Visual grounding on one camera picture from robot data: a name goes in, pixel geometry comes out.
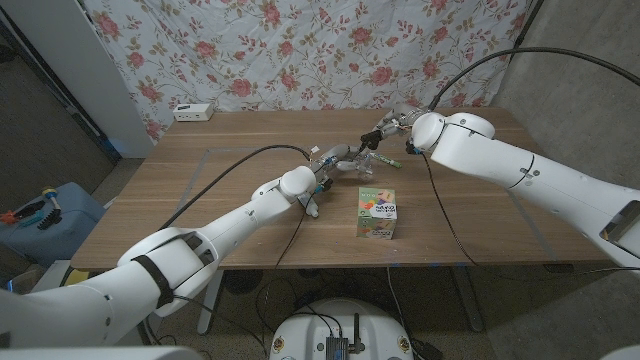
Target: juice box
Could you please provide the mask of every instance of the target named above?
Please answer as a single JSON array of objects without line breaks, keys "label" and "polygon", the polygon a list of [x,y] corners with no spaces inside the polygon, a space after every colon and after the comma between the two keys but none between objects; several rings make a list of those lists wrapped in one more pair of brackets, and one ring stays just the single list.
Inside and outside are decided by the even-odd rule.
[{"label": "juice box", "polygon": [[396,227],[396,192],[361,187],[358,196],[357,237],[391,239]]}]

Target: wire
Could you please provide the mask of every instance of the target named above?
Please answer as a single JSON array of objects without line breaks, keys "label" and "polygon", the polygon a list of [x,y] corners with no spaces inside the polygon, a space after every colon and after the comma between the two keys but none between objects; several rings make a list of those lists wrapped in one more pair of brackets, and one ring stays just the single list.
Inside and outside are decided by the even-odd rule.
[{"label": "wire", "polygon": [[192,304],[198,305],[198,306],[199,306],[200,308],[202,308],[203,310],[205,310],[205,311],[207,311],[207,312],[211,313],[211,315],[213,315],[213,316],[215,316],[215,317],[219,317],[219,318],[221,318],[222,320],[224,320],[224,321],[228,322],[229,324],[234,325],[234,326],[236,326],[236,327],[237,327],[237,328],[239,328],[239,329],[242,329],[244,332],[246,332],[247,334],[251,335],[251,337],[253,337],[253,338],[254,338],[254,339],[255,339],[255,340],[260,344],[260,346],[262,347],[262,351],[264,351],[264,354],[265,354],[266,356],[268,356],[268,352],[267,352],[267,349],[266,349],[266,348],[265,348],[265,346],[264,346],[264,343],[263,343],[262,341],[260,341],[260,338],[258,337],[258,335],[256,335],[253,331],[251,331],[251,330],[247,329],[246,327],[244,327],[244,326],[242,326],[242,325],[238,324],[237,322],[235,322],[235,321],[233,321],[233,320],[231,320],[231,319],[227,318],[226,316],[220,315],[220,314],[219,314],[218,312],[216,312],[215,310],[213,310],[213,309],[211,309],[211,308],[207,307],[206,305],[204,305],[203,303],[201,303],[201,302],[199,302],[199,301],[197,301],[197,300],[194,300],[194,299],[188,298],[188,297],[186,297],[186,296],[180,296],[180,295],[174,295],[173,297],[174,297],[174,299],[185,300],[185,301],[187,301],[187,302],[189,302],[189,303],[192,303]]},{"label": "wire", "polygon": [[485,57],[483,57],[482,59],[476,61],[475,63],[471,64],[469,67],[467,67],[466,69],[462,70],[458,75],[456,75],[453,79],[451,79],[445,86],[442,87],[442,89],[440,89],[440,92],[438,92],[438,94],[436,96],[433,97],[433,100],[431,100],[431,103],[429,104],[429,107],[427,108],[428,111],[433,111],[436,108],[436,105],[438,105],[438,102],[440,102],[440,98],[442,97],[442,95],[444,95],[444,93],[453,85],[455,84],[458,80],[460,80],[463,76],[465,76],[467,73],[469,73],[471,70],[475,69],[476,67],[484,64],[485,62],[503,56],[503,55],[509,55],[509,54],[518,54],[518,53],[531,53],[531,52],[538,52],[538,53],[552,53],[552,54],[561,54],[561,55],[568,55],[568,56],[572,56],[578,59],[582,59],[582,60],[586,60],[589,61],[591,63],[594,63],[596,65],[600,65],[606,69],[609,69],[613,72],[615,72],[616,74],[624,77],[625,79],[631,81],[632,83],[640,86],[640,77],[630,73],[629,71],[616,66],[610,62],[604,61],[602,59],[598,59],[597,57],[593,57],[591,55],[587,55],[587,54],[583,54],[577,51],[573,51],[573,50],[566,50],[566,49],[559,49],[559,48],[551,48],[551,47],[522,47],[522,48],[514,48],[514,49],[508,49],[508,50],[502,50],[502,51],[498,51],[496,53],[493,53],[491,55],[487,55]]},{"label": "wire", "polygon": [[311,203],[311,199],[313,199],[315,194],[316,193],[314,192],[309,197],[309,200],[307,201],[307,205],[305,205],[304,211],[302,212],[302,217],[300,218],[300,222],[298,222],[298,226],[296,227],[296,231],[293,232],[293,235],[291,236],[291,240],[289,240],[289,244],[287,244],[287,247],[282,252],[282,255],[280,255],[280,258],[278,259],[278,262],[276,263],[276,267],[274,269],[278,268],[278,265],[280,265],[280,261],[282,261],[282,258],[287,254],[287,252],[291,248],[291,245],[293,245],[293,239],[296,238],[296,234],[298,233],[298,230],[300,229],[300,225],[302,225],[302,220],[304,220],[304,216],[307,215],[307,208],[309,207],[309,204]]},{"label": "wire", "polygon": [[398,298],[396,297],[396,292],[393,290],[393,284],[391,284],[391,271],[389,270],[389,267],[387,267],[387,281],[389,282],[389,290],[391,290],[391,295],[393,295],[393,301],[396,302],[396,307],[398,308],[398,314],[400,315],[400,322],[402,323],[402,327],[406,329],[407,327],[404,324],[404,316],[402,315],[402,309],[400,308],[400,303],[398,302]]},{"label": "wire", "polygon": [[469,259],[469,261],[471,261],[471,263],[473,265],[480,266],[480,265],[478,265],[477,262],[475,262],[471,258],[471,256],[469,256],[467,251],[464,249],[464,246],[462,246],[462,243],[460,242],[460,239],[458,238],[458,235],[456,234],[456,231],[453,229],[453,225],[451,224],[451,220],[449,220],[449,216],[447,215],[447,212],[444,210],[444,205],[442,205],[442,200],[440,200],[440,195],[438,195],[438,190],[436,189],[436,183],[433,181],[433,173],[431,172],[431,165],[429,165],[429,160],[427,160],[427,157],[424,155],[424,153],[422,153],[422,158],[424,159],[424,162],[427,164],[427,169],[429,170],[429,180],[431,180],[431,186],[433,187],[433,193],[436,195],[436,199],[438,200],[438,204],[440,204],[440,210],[442,210],[442,214],[444,215],[444,218],[447,220],[447,224],[449,225],[449,230],[451,230],[451,234],[453,235],[453,238],[456,239],[456,243],[458,244],[458,247],[460,248],[460,250],[462,250],[462,253],[464,254],[464,256],[466,256],[467,259]]},{"label": "wire", "polygon": [[160,345],[160,339],[158,339],[156,334],[154,334],[153,329],[151,328],[151,325],[149,324],[149,316],[144,318],[144,326],[145,326],[145,329],[147,330],[147,333],[151,335],[151,338],[153,339],[153,342],[156,345]]},{"label": "wire", "polygon": [[440,205],[440,210],[442,210],[442,214],[444,215],[444,218],[447,220],[447,224],[449,225],[449,229],[451,230],[451,235],[453,235],[453,238],[456,240],[456,243],[458,244],[458,247],[460,248],[460,250],[462,251],[464,256],[467,259],[469,259],[469,261],[473,265],[478,267],[480,270],[482,270],[484,272],[487,272],[487,273],[489,273],[489,274],[491,274],[493,276],[505,279],[505,280],[519,281],[519,282],[524,282],[524,283],[564,279],[564,278],[569,278],[569,277],[574,277],[574,276],[579,276],[579,275],[587,275],[587,274],[594,274],[594,273],[600,273],[600,272],[638,271],[638,270],[640,270],[640,267],[621,266],[621,267],[611,267],[611,268],[604,268],[604,269],[589,270],[589,271],[583,271],[583,272],[573,273],[573,274],[552,276],[552,277],[548,277],[548,278],[519,279],[519,278],[513,278],[513,277],[510,277],[510,276],[504,276],[504,275],[501,275],[501,274],[497,274],[497,273],[495,273],[493,271],[490,271],[489,269],[485,268],[484,266],[481,267],[480,264],[478,264],[475,260],[473,260],[473,258],[471,258],[471,256],[469,256],[469,254],[465,250],[464,246],[462,246],[462,243],[460,242],[460,239],[458,238],[458,235],[456,234],[456,231],[453,229],[453,225],[451,224],[451,220],[449,220],[449,216],[447,215],[447,211],[444,209],[444,205],[442,204],[442,200],[440,200],[440,195],[438,195],[438,190],[436,189],[436,184],[433,181],[433,173],[431,172],[431,166],[429,165],[429,160],[427,160],[427,157],[424,155],[424,153],[422,153],[422,158],[424,159],[424,162],[427,164],[427,169],[429,170],[429,180],[431,180],[431,186],[433,187],[433,192],[436,195],[436,199],[438,200],[438,204]]},{"label": "wire", "polygon": [[320,318],[322,318],[322,317],[327,317],[327,318],[329,318],[329,319],[331,319],[331,320],[335,321],[335,322],[336,322],[336,324],[338,324],[338,333],[340,334],[340,337],[342,337],[342,325],[340,324],[340,322],[339,322],[336,318],[334,318],[334,317],[333,317],[333,316],[331,316],[331,315],[327,315],[327,314],[320,314],[320,313],[317,313],[317,312],[315,312],[315,311],[314,311],[314,312],[298,311],[298,312],[296,312],[296,313],[293,313],[293,314],[289,315],[289,317],[288,317],[288,318],[290,318],[290,317],[292,317],[292,316],[297,316],[297,315],[315,315],[315,316],[318,316],[318,317],[320,317]]},{"label": "wire", "polygon": [[324,169],[324,167],[325,167],[326,165],[327,165],[327,164],[324,164],[324,163],[323,163],[323,164],[322,164],[322,166],[320,166],[320,167],[318,168],[318,170],[314,171],[313,173],[314,173],[314,174],[317,174],[320,170]]},{"label": "wire", "polygon": [[213,358],[211,357],[211,354],[209,354],[209,352],[207,350],[198,350],[198,352],[201,352],[201,353],[207,355],[207,359],[213,360]]},{"label": "wire", "polygon": [[[322,321],[324,321],[324,323],[327,324],[327,327],[329,328],[329,334],[331,334],[331,337],[333,337],[333,329],[331,328],[331,326],[329,326],[329,323],[327,322],[327,320],[325,320],[324,317],[320,316],[315,310],[313,310],[311,305],[307,304],[306,306],[309,308],[309,310],[311,310],[312,313],[314,313],[315,315],[320,317],[320,319],[322,319]],[[338,320],[336,320],[336,319],[333,319],[333,320],[338,324],[338,326],[340,326],[340,323],[338,322]],[[340,335],[340,337],[342,337],[342,328],[339,327],[339,329],[340,329],[340,333],[338,335]]]},{"label": "wire", "polygon": [[236,167],[238,167],[238,165],[242,164],[243,162],[247,161],[248,159],[250,159],[251,157],[265,151],[265,150],[269,150],[269,149],[293,149],[293,150],[297,150],[299,152],[302,153],[302,155],[304,155],[304,157],[307,159],[307,161],[310,161],[310,157],[309,154],[304,151],[303,149],[297,147],[297,146],[292,146],[292,145],[269,145],[269,146],[265,146],[262,147],[254,152],[252,152],[251,154],[243,157],[242,159],[240,159],[238,162],[236,162],[235,164],[231,165],[227,170],[223,171],[222,174],[218,175],[217,178],[215,178],[211,183],[209,183],[209,185],[207,185],[204,189],[202,189],[202,191],[200,191],[196,196],[194,196],[191,200],[189,200],[189,202],[187,202],[186,204],[184,204],[180,209],[178,209],[175,214],[173,214],[173,216],[171,216],[169,218],[169,220],[167,220],[164,224],[162,224],[162,226],[160,227],[160,229],[158,230],[162,230],[162,229],[166,229],[167,227],[169,227],[169,225],[171,225],[171,223],[173,223],[180,215],[182,215],[183,212],[185,212],[185,210],[187,210],[191,205],[193,205],[193,203],[195,203],[198,199],[200,199],[200,197],[202,195],[204,195],[207,191],[209,191],[209,189],[211,189],[215,184],[218,183],[218,181],[220,181],[223,177],[225,177],[228,173],[231,172],[231,170],[235,169]]},{"label": "wire", "polygon": [[[293,292],[293,296],[294,296],[294,298],[295,298],[295,299],[297,299],[297,298],[298,298],[298,294],[296,293],[295,287],[293,286],[293,284],[291,283],[291,281],[289,281],[289,280],[288,280],[288,279],[286,279],[286,278],[276,278],[276,279],[273,279],[273,280],[269,281],[268,283],[264,284],[264,285],[260,288],[260,290],[258,290],[258,293],[256,294],[256,298],[255,298],[255,301],[254,301],[254,305],[255,305],[255,308],[256,308],[256,313],[258,314],[258,318],[260,319],[260,322],[261,322],[261,323],[262,323],[262,325],[263,325],[263,326],[262,326],[262,339],[263,339],[262,341],[263,341],[263,342],[264,342],[264,328],[265,328],[265,327],[266,327],[267,329],[269,329],[269,331],[271,331],[272,333],[275,333],[275,330],[274,330],[274,329],[273,329],[273,328],[272,328],[272,327],[267,323],[266,313],[267,313],[267,300],[268,300],[268,297],[269,297],[269,289],[271,288],[271,284],[273,284],[273,283],[274,283],[274,282],[276,282],[276,281],[283,281],[283,282],[285,282],[285,283],[289,284],[289,286],[291,287],[291,291]],[[260,299],[260,294],[262,293],[262,291],[263,291],[265,288],[267,288],[267,294],[265,295],[265,298],[264,298],[264,306],[265,306],[265,310],[264,310],[264,311],[265,311],[265,313],[264,313],[264,315],[262,315],[262,314],[260,314],[260,308],[259,308],[259,306],[258,306],[258,300]]]},{"label": "wire", "polygon": [[160,343],[162,341],[162,339],[164,338],[169,338],[173,340],[173,346],[178,346],[178,340],[176,340],[176,337],[173,335],[165,335],[160,337],[160,339],[158,339],[158,345],[162,345],[162,343]]},{"label": "wire", "polygon": [[424,355],[420,354],[418,350],[416,350],[415,346],[413,346],[414,343],[419,343],[420,345],[422,345],[422,347],[424,347],[424,342],[414,339],[409,326],[406,325],[404,315],[402,314],[402,308],[400,307],[400,302],[398,301],[398,297],[396,297],[396,292],[393,290],[393,284],[391,283],[391,270],[389,267],[387,267],[387,282],[389,283],[389,290],[391,290],[391,295],[393,296],[393,300],[396,303],[396,308],[398,309],[398,314],[400,315],[400,323],[402,324],[404,330],[407,332],[407,336],[409,337],[409,341],[411,342],[411,350],[420,360],[425,360]]}]

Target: floral curtain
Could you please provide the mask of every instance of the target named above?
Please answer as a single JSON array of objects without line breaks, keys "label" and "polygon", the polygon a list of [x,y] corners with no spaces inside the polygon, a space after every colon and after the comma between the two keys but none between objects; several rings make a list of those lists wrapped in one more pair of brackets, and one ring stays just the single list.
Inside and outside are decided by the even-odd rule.
[{"label": "floral curtain", "polygon": [[[526,0],[84,0],[154,140],[179,103],[216,111],[424,106],[482,56],[513,47]],[[442,106],[482,106],[507,59]]]}]

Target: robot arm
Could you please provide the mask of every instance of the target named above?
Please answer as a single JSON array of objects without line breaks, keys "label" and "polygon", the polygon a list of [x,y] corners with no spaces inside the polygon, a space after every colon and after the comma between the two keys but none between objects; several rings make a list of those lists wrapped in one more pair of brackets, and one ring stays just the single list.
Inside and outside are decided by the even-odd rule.
[{"label": "robot arm", "polygon": [[524,197],[569,223],[620,266],[640,267],[640,191],[495,140],[491,123],[473,114],[445,117],[403,104],[377,128],[382,134],[411,128],[408,150],[430,152],[441,165]]},{"label": "robot arm", "polygon": [[211,280],[258,228],[275,221],[316,177],[300,166],[278,184],[198,229],[167,228],[129,249],[118,266],[73,286],[19,296],[0,291],[0,335],[12,348],[110,345],[151,312],[169,315]]}]

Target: white panel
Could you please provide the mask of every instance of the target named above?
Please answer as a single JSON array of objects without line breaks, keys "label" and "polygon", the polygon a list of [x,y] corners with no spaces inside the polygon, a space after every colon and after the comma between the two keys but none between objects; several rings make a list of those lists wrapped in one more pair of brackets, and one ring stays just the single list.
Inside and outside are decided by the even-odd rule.
[{"label": "white panel", "polygon": [[120,73],[77,2],[0,0],[0,5],[120,154],[146,157],[153,143]]}]

